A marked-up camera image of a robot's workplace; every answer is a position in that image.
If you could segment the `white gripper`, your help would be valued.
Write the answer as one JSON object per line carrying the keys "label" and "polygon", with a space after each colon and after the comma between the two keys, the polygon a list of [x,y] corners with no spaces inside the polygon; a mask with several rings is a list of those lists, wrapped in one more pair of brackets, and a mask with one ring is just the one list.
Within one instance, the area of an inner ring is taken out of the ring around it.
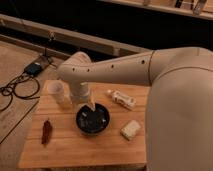
{"label": "white gripper", "polygon": [[93,99],[90,99],[90,88],[87,83],[73,83],[69,85],[70,88],[70,98],[71,100],[76,103],[87,103],[87,106],[92,110],[95,111],[95,102]]}

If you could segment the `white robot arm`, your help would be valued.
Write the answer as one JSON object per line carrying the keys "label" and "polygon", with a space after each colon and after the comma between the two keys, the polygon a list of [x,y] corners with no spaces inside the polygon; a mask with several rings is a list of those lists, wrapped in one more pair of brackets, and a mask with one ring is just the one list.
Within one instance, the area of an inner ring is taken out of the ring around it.
{"label": "white robot arm", "polygon": [[77,104],[90,99],[90,82],[148,86],[147,171],[213,171],[213,51],[172,48],[100,62],[77,52],[58,75]]}

